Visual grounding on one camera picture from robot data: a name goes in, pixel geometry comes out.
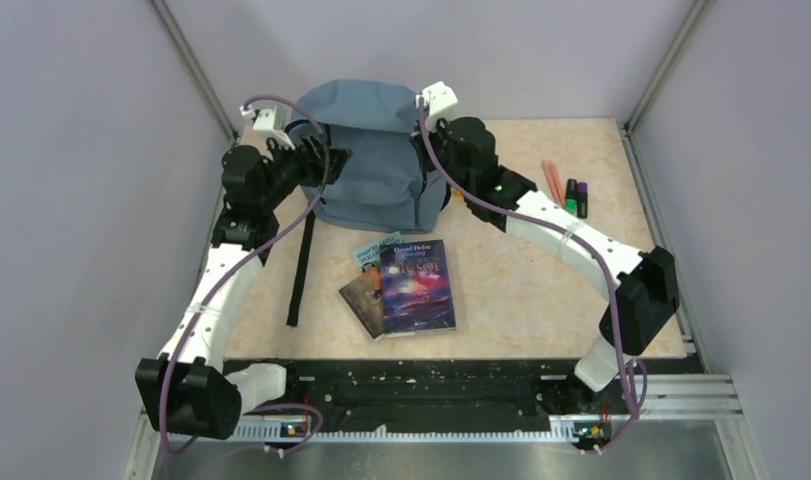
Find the blue student backpack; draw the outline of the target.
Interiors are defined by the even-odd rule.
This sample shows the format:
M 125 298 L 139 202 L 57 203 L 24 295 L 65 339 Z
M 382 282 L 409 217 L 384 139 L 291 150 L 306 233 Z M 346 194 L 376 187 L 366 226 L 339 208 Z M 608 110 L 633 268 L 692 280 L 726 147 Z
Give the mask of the blue student backpack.
M 338 179 L 325 187 L 311 222 L 385 233 L 434 229 L 449 188 L 412 145 L 416 96 L 403 85 L 340 79 L 298 99 L 301 110 L 291 117 L 291 137 L 312 132 L 303 124 L 310 114 L 325 129 L 332 151 L 351 153 Z

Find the blue cover Crusoe book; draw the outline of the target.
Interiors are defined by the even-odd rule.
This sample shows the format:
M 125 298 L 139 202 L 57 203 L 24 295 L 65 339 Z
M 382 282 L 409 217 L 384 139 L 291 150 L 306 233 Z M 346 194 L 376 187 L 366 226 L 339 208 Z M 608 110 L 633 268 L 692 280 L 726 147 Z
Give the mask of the blue cover Crusoe book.
M 383 324 L 388 337 L 457 328 L 445 244 L 423 240 L 380 251 Z

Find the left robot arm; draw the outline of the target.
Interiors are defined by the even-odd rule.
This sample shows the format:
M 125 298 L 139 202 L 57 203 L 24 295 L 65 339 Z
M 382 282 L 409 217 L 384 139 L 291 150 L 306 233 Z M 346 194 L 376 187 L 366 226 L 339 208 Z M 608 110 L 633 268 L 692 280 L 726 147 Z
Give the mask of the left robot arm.
M 348 148 L 312 135 L 290 148 L 269 139 L 267 150 L 238 144 L 221 158 L 223 205 L 205 268 L 172 337 L 157 357 L 141 360 L 135 382 L 155 431 L 229 438 L 240 417 L 267 403 L 278 413 L 300 404 L 301 386 L 284 367 L 254 364 L 233 373 L 223 365 L 230 334 L 272 246 L 304 221 L 282 228 L 275 209 L 298 187 L 318 201 L 349 161 Z

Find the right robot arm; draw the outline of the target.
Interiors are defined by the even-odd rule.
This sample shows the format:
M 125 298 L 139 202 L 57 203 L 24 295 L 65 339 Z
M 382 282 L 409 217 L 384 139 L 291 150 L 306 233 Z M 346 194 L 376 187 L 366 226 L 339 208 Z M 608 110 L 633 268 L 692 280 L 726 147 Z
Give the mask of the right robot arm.
M 575 217 L 534 182 L 500 164 L 496 139 L 474 117 L 418 121 L 410 136 L 422 163 L 459 191 L 466 208 L 503 233 L 526 240 L 569 267 L 607 301 L 599 334 L 567 385 L 570 404 L 593 412 L 618 379 L 635 387 L 639 356 L 680 305 L 674 255 L 623 244 Z

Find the teal small book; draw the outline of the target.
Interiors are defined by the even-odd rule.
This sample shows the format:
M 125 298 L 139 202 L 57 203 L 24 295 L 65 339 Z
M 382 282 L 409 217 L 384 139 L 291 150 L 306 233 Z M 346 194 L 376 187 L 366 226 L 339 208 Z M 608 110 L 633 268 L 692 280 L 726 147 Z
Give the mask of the teal small book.
M 402 234 L 399 231 L 395 231 L 368 244 L 353 249 L 352 258 L 360 271 L 366 272 L 368 269 L 379 264 L 380 252 L 383 248 L 403 242 L 404 239 Z

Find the green highlighter marker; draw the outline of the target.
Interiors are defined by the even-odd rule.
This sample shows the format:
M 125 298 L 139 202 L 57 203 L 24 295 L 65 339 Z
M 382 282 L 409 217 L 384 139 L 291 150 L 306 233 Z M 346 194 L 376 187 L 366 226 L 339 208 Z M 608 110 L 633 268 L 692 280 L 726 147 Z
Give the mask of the green highlighter marker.
M 578 182 L 574 178 L 569 178 L 565 185 L 564 208 L 573 215 L 577 214 L 577 185 Z

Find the dark Tale of Two Cities book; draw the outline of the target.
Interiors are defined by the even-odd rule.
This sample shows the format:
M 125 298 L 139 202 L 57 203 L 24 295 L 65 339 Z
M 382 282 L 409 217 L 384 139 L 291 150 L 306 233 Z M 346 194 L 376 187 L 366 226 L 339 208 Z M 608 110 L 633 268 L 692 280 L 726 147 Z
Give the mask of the dark Tale of Two Cities book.
M 373 341 L 385 335 L 381 276 L 376 266 L 342 287 L 339 294 Z

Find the purple highlighter marker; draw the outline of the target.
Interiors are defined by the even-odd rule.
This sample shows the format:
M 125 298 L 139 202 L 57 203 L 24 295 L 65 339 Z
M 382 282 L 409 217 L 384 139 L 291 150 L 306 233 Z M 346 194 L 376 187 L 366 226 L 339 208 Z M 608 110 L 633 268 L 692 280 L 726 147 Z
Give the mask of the purple highlighter marker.
M 576 189 L 576 213 L 579 218 L 587 218 L 589 211 L 588 201 L 588 184 L 586 182 L 578 182 Z

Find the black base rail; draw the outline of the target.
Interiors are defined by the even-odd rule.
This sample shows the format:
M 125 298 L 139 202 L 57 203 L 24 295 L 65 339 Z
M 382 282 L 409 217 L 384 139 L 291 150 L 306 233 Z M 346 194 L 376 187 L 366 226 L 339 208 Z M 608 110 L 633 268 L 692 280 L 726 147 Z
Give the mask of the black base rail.
M 559 415 L 625 414 L 620 384 L 591 393 L 573 360 L 278 360 L 285 400 L 311 405 L 325 433 L 545 432 Z

